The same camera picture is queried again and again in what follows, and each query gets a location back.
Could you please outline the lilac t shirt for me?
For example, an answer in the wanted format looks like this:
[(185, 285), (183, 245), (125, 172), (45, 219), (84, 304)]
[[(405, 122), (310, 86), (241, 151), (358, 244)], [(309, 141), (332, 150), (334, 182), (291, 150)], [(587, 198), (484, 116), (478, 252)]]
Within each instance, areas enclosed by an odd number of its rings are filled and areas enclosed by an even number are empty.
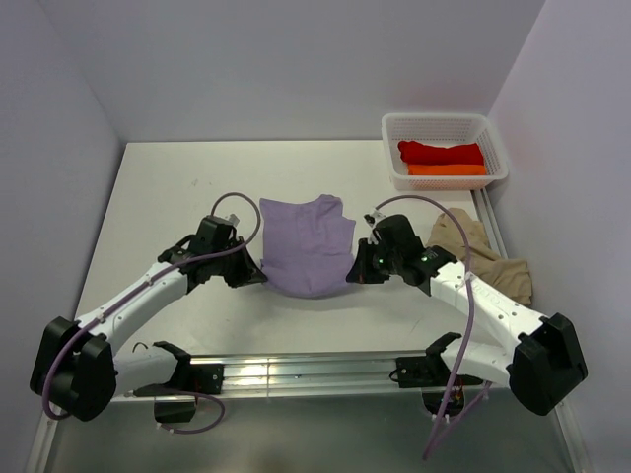
[(318, 299), (346, 291), (356, 222), (340, 198), (306, 203), (259, 200), (263, 218), (261, 270), (265, 285), (284, 296)]

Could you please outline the white plastic basket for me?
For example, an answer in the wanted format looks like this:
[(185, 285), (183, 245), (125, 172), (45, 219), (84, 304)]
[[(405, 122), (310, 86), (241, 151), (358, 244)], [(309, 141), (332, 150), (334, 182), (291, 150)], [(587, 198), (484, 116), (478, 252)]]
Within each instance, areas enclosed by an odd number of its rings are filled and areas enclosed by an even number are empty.
[(473, 113), (388, 113), (382, 138), (398, 190), (479, 190), (509, 174), (491, 122)]

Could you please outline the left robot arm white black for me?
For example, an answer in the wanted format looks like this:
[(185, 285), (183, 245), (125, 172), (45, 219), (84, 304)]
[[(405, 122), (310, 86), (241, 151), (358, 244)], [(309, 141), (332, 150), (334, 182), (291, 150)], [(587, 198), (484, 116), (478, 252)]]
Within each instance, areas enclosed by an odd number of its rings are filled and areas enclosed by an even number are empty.
[(43, 330), (30, 381), (52, 420), (95, 419), (112, 398), (145, 387), (181, 393), (192, 381), (191, 356), (159, 341), (137, 354), (120, 349), (155, 315), (213, 277), (236, 289), (266, 277), (237, 234), (236, 216), (204, 217), (197, 231), (166, 249), (128, 288), (96, 309)]

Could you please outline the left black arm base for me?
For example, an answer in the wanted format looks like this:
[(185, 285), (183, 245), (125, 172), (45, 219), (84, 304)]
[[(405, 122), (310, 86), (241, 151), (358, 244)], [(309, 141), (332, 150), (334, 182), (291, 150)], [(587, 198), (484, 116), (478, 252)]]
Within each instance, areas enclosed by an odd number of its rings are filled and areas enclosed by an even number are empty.
[[(148, 384), (132, 390), (132, 395), (155, 398), (154, 419), (161, 426), (179, 433), (199, 433), (217, 427), (225, 417), (226, 406), (218, 398), (223, 380), (222, 364), (193, 364), (179, 380)], [(187, 428), (205, 404), (216, 407), (213, 422), (204, 427)]]

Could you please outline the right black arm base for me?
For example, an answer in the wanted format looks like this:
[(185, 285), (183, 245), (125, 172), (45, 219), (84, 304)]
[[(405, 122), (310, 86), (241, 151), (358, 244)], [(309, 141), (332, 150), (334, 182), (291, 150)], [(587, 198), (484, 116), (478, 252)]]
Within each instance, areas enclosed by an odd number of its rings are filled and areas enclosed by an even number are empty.
[(396, 358), (388, 378), (399, 388), (445, 388), (451, 373), (439, 355), (422, 355)]

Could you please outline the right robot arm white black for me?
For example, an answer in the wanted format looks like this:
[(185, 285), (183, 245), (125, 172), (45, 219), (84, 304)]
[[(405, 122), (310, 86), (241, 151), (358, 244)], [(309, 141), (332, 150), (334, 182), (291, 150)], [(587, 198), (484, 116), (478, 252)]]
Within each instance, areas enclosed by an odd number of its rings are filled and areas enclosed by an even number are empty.
[(448, 332), (421, 356), (397, 358), (393, 379), (401, 388), (456, 386), (490, 381), (506, 386), (530, 412), (545, 416), (588, 376), (573, 323), (512, 301), (439, 246), (425, 246), (403, 215), (366, 216), (371, 234), (358, 242), (346, 280), (382, 284), (392, 276), (479, 323), (494, 345)]

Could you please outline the rolled red t shirt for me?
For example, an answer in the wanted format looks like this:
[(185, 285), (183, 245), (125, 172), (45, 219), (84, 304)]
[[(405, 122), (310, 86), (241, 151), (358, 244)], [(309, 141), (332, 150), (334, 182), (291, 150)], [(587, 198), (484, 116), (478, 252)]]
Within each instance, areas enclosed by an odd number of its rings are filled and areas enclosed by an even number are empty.
[(408, 165), (483, 165), (484, 157), (476, 144), (437, 147), (416, 141), (397, 144), (401, 160)]

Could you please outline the rolled orange t shirt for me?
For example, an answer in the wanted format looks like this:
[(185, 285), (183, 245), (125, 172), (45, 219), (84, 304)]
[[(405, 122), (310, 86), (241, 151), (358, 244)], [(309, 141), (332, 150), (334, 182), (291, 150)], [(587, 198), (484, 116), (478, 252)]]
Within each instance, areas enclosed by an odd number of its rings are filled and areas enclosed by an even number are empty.
[(485, 176), (485, 165), (408, 165), (408, 174), (415, 176)]

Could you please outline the beige t shirt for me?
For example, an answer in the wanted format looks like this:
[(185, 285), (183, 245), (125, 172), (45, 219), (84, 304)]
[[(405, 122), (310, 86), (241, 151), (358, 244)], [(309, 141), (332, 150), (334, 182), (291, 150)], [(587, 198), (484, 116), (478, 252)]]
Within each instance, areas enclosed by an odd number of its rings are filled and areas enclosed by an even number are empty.
[[(502, 257), (491, 248), (481, 222), (471, 219), (462, 209), (450, 208), (449, 211), (456, 217), (467, 237), (472, 272), (515, 303), (530, 306), (532, 279), (526, 261)], [(428, 245), (437, 245), (460, 261), (465, 259), (461, 234), (454, 221), (445, 213), (434, 223)]]

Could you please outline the aluminium frame rails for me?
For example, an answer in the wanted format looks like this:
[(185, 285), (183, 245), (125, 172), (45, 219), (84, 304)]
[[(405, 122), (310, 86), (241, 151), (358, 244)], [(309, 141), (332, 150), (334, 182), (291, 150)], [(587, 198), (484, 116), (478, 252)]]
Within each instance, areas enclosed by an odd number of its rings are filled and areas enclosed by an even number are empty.
[[(236, 214), (261, 269), (259, 199), (336, 195), (356, 222), (352, 253), (378, 210), (427, 237), (466, 191), (398, 195), (380, 141), (130, 143), (106, 209), (74, 320), (136, 282), (209, 215)], [(286, 298), (263, 284), (213, 277), (168, 305), (120, 349), (159, 341), (191, 364), (224, 366), (223, 421), (199, 433), (154, 419), (153, 397), (111, 399), (93, 420), (48, 424), (50, 472), (543, 472), (566, 466), (554, 409), (539, 416), (490, 381), (399, 388), (395, 359), (421, 356), (442, 335), (494, 345), (472, 318), (408, 286), (349, 284), (328, 298)]]

